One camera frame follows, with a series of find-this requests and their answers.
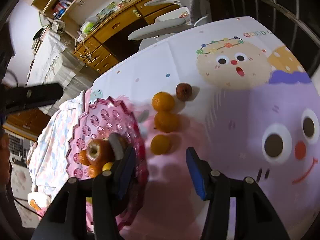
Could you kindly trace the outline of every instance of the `cable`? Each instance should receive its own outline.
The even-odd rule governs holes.
[[[76,36],[76,38],[75,38],[75,46],[76,46],[76,49],[75,49],[75,50],[76,50],[76,53],[79,53],[79,54],[80,54],[80,58],[83,57],[83,58],[88,62],[88,64],[94,62],[98,57],[91,58],[92,53],[91,53],[90,50],[87,48],[87,46],[83,43],[83,41],[82,41],[82,42],[79,42],[79,43],[82,43],[83,46],[84,46],[89,52],[87,52],[86,54],[82,55],[81,52],[77,51],[76,40],[77,40],[78,37],[80,37],[80,36]]]
[[[36,214],[37,216],[43,218],[43,216],[39,215],[37,212],[35,212],[35,211],[31,210],[30,208],[27,208],[27,207],[25,207],[24,205],[22,205],[22,204],[21,204],[18,200],[16,200],[16,198],[15,198],[14,196],[12,196],[9,192],[8,192],[8,195],[9,195],[10,197],[12,197],[15,202],[17,202],[20,206],[22,206],[22,207],[25,208],[26,210],[29,210],[29,211],[32,212],[33,214]]]
[[[17,76],[11,71],[11,70],[9,70],[9,69],[7,69],[7,72],[6,73],[9,73],[10,75],[12,75],[13,76],[13,78],[14,78],[14,80],[15,80],[15,82],[16,82],[16,86],[18,87],[18,78],[17,78]]]

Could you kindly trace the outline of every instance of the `chair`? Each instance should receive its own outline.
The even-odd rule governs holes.
[[[143,40],[140,44],[139,50],[142,50],[168,36],[174,35],[175,33],[179,33],[211,21],[209,0],[152,0],[144,5],[153,6],[164,3],[178,4],[182,8],[185,7],[189,12],[189,17],[179,18],[180,14],[176,12],[182,9],[179,8],[156,18],[154,24],[130,33],[128,36],[129,41]],[[161,20],[169,15],[172,15],[173,18],[163,21]]]

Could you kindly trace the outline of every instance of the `bed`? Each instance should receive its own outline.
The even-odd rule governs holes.
[[[89,89],[99,74],[73,56],[75,42],[67,34],[50,30],[44,37],[36,54],[27,86],[58,82],[63,87],[63,96],[52,106],[40,110],[52,116],[59,106]]]

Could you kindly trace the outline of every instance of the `desk drawer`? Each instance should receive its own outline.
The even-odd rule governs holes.
[[[112,54],[110,54],[109,56],[105,57],[102,61],[100,61],[93,69],[102,74],[110,68],[112,68],[117,63],[119,63],[119,61]]]
[[[108,21],[105,25],[103,25],[95,34],[95,38],[104,43],[107,39],[112,37],[114,34],[122,30],[124,27],[127,27],[129,24],[141,18],[141,15],[137,14],[137,12],[133,12],[137,10],[134,6],[124,10],[119,13],[113,19]]]
[[[164,7],[167,7],[169,5],[168,3],[165,3],[165,4],[161,4],[161,5],[155,5],[155,6],[144,6],[144,4],[149,1],[152,1],[152,0],[142,0],[138,3],[136,3],[137,9],[142,13],[143,16],[146,16],[150,13],[153,13],[153,12],[160,10]]]
[[[84,60],[84,63],[86,63],[89,67],[93,68],[95,65],[97,65],[100,61],[102,61],[108,55],[110,55],[110,52],[103,45],[101,45],[92,53],[91,58],[96,57],[96,59],[89,64],[86,60]]]
[[[94,52],[95,49],[97,49],[101,45],[101,43],[99,41],[97,41],[94,37],[90,37],[84,43],[84,45],[83,44],[81,46],[78,45],[79,48],[77,49],[77,51],[80,52],[82,55],[88,53],[88,51],[90,51],[91,53]]]
[[[153,24],[153,23],[155,23],[155,19],[156,19],[157,17],[159,17],[159,16],[161,16],[161,15],[164,15],[164,14],[166,14],[166,13],[168,13],[168,12],[174,11],[174,10],[176,10],[176,9],[179,9],[179,8],[180,8],[179,5],[172,4],[172,5],[170,5],[170,6],[166,7],[166,8],[163,8],[163,9],[161,9],[161,10],[159,10],[159,11],[156,11],[156,12],[148,15],[148,16],[145,17],[144,19],[146,20],[146,22],[147,22],[148,24]]]

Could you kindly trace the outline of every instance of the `pink fruit tray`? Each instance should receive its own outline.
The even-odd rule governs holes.
[[[136,151],[136,177],[129,188],[128,208],[116,217],[119,230],[125,225],[130,225],[138,210],[142,207],[145,185],[148,180],[148,169],[144,141],[140,135],[137,121],[123,101],[115,101],[112,97],[106,100],[97,99],[89,105],[88,111],[79,116],[78,125],[73,127],[73,138],[69,141],[69,152],[66,156],[67,172],[70,177],[79,180],[90,179],[89,166],[82,165],[79,161],[79,152],[93,138],[107,138],[110,133],[117,132],[131,144]],[[87,202],[86,218],[88,230],[94,231],[92,206]]]

